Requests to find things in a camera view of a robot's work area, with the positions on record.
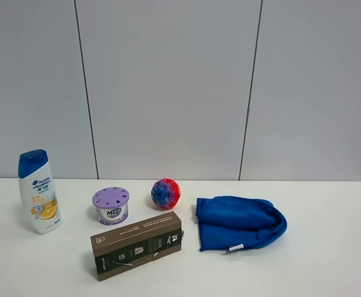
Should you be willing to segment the purple air freshener can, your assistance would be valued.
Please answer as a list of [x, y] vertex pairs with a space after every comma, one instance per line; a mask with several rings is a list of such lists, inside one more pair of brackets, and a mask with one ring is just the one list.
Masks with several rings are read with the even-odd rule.
[[92, 197], [98, 221], [104, 225], [116, 225], [128, 218], [129, 192], [122, 187], [106, 187]]

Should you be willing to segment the blue folded towel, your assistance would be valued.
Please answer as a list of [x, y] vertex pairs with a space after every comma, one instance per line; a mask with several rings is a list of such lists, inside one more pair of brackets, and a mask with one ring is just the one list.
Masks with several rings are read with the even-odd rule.
[[217, 196], [196, 200], [200, 251], [264, 248], [287, 230], [287, 220], [268, 200]]

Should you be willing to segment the brown rectangular cardboard box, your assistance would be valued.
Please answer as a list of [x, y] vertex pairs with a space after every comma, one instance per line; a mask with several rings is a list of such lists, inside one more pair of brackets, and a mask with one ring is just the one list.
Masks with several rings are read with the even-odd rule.
[[184, 232], [175, 212], [90, 237], [98, 281], [181, 250]]

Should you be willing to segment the white blue shampoo bottle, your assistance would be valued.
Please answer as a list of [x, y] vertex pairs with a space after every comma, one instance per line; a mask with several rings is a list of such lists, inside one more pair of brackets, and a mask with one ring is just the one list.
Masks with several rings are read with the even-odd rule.
[[36, 232], [47, 234], [62, 223], [53, 175], [43, 149], [22, 153], [18, 164], [22, 204]]

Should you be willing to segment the red blue spiky ball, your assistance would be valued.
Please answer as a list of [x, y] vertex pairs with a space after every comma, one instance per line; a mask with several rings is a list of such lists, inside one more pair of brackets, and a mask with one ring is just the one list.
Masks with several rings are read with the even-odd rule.
[[169, 178], [157, 181], [151, 190], [153, 203], [162, 209], [172, 209], [181, 197], [181, 189], [178, 183]]

